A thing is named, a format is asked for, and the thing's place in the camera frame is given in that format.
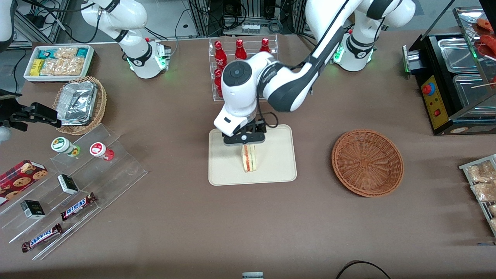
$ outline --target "stainless steel tray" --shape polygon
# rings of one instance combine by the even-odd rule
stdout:
[[[452,73],[477,73],[474,58],[463,38],[442,39],[437,42],[448,71]]]
[[[485,86],[471,88],[472,86],[484,84],[480,74],[458,74],[453,78],[453,83],[464,107],[488,93]],[[494,96],[489,98],[469,113],[472,115],[496,114],[496,98]]]

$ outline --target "yellow control panel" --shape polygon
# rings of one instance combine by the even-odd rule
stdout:
[[[424,84],[422,84],[420,89],[422,91],[422,95],[424,96],[424,101],[426,102],[431,123],[433,124],[434,129],[437,129],[444,123],[448,122],[449,118],[434,76],[431,76]]]

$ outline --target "round basket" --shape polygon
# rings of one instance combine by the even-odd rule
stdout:
[[[343,134],[332,149],[332,168],[341,183],[364,197],[385,196],[403,179],[403,158],[385,136],[372,130]]]
[[[93,115],[92,115],[91,123],[88,124],[87,126],[62,126],[60,128],[57,128],[57,131],[65,133],[65,134],[71,134],[73,136],[80,136],[80,135],[84,135],[85,133],[93,130],[102,121],[103,115],[105,114],[105,106],[107,105],[107,93],[105,92],[105,88],[103,88],[100,81],[97,80],[96,78],[92,77],[92,76],[85,76],[82,78],[71,80],[67,84],[76,83],[76,82],[84,82],[84,81],[94,82],[98,86],[98,92],[97,92],[96,100],[95,100],[95,108],[93,109]],[[61,96],[62,88],[59,90],[59,93],[55,97],[55,102],[52,106],[53,109],[57,108],[57,104],[59,103],[59,98]]]

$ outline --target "bottle cap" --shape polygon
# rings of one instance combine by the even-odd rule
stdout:
[[[102,156],[103,154],[105,154],[105,151],[107,151],[107,147],[101,142],[95,142],[90,147],[90,153],[95,157]]]
[[[70,142],[64,137],[58,137],[54,139],[51,145],[53,151],[64,152],[69,148]]]

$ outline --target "small bottle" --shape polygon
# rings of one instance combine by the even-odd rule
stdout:
[[[219,69],[216,69],[215,72],[215,89],[217,90],[217,93],[219,94],[219,97],[222,97],[222,87],[221,87],[221,81],[222,81],[222,71]]]
[[[269,38],[263,38],[262,39],[262,47],[260,48],[260,52],[266,51],[270,53],[270,48],[269,48]]]
[[[95,142],[94,144],[91,145],[90,147],[90,153],[91,155],[102,158],[105,161],[110,161],[114,159],[114,151],[111,149],[108,149],[105,144],[101,142]]]
[[[51,144],[52,150],[58,153],[67,154],[69,157],[78,156],[79,152],[81,152],[81,148],[79,146],[71,143],[68,139],[64,137],[58,137],[54,139]]]
[[[245,60],[248,57],[247,51],[243,46],[242,39],[236,40],[236,53],[234,53],[234,57],[236,57],[236,59],[241,59],[241,60]]]
[[[223,70],[227,65],[227,55],[226,52],[222,49],[222,43],[220,41],[216,41],[214,43],[215,46],[215,64],[217,64],[217,68]]]

